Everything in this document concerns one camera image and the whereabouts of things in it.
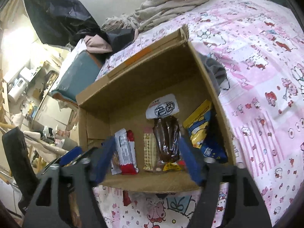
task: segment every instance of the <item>black plastic bag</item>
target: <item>black plastic bag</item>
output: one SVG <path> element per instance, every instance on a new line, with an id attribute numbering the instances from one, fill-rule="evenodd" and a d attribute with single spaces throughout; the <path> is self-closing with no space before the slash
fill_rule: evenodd
<path id="1" fill-rule="evenodd" d="M 76 45 L 86 35 L 107 35 L 78 0 L 24 0 L 31 23 L 43 44 Z"/>

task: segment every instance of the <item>beige blanket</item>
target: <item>beige blanket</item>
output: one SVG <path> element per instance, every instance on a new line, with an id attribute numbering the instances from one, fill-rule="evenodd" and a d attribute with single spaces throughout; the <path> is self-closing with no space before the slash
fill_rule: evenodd
<path id="1" fill-rule="evenodd" d="M 123 28 L 147 31 L 207 1 L 209 0 L 146 0 L 131 15 L 107 18 L 101 28 L 105 31 Z"/>

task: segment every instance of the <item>open cardboard box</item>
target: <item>open cardboard box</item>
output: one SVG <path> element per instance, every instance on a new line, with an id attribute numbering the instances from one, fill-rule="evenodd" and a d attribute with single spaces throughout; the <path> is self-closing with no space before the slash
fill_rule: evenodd
<path id="1" fill-rule="evenodd" d="M 143 130 L 153 127 L 146 109 L 158 97 L 173 93 L 183 122 L 206 99 L 213 102 L 221 137 L 230 164 L 235 164 L 232 137 L 211 80 L 188 42 L 188 28 L 176 32 L 139 52 L 76 96 L 79 105 L 79 140 L 83 150 L 88 140 L 105 140 L 122 128 L 135 137 L 137 175 L 107 174 L 105 186 L 138 192 L 169 193 L 198 189 L 186 171 L 153 173 L 143 170 Z"/>

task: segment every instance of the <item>hello kitty bedsheet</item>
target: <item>hello kitty bedsheet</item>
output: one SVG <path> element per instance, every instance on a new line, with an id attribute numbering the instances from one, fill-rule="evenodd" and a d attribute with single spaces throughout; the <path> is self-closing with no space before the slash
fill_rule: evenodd
<path id="1" fill-rule="evenodd" d="M 226 68 L 219 100 L 234 133 L 236 159 L 253 176 L 274 225 L 304 179 L 304 34 L 292 12 L 273 2 L 210 0 L 140 34 L 106 61 L 97 79 L 183 24 L 195 49 Z M 200 196 L 139 195 L 124 207 L 120 190 L 94 191 L 111 228 L 186 227 Z M 221 224 L 226 191 L 223 184 L 213 227 Z"/>

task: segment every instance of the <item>gray cloth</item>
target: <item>gray cloth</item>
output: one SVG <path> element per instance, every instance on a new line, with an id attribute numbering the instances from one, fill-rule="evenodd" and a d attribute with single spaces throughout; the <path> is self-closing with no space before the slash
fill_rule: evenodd
<path id="1" fill-rule="evenodd" d="M 204 64 L 207 73 L 211 79 L 213 87 L 217 95 L 221 92 L 219 86 L 226 79 L 226 70 L 225 68 L 215 59 L 207 57 L 199 53 L 200 59 Z"/>

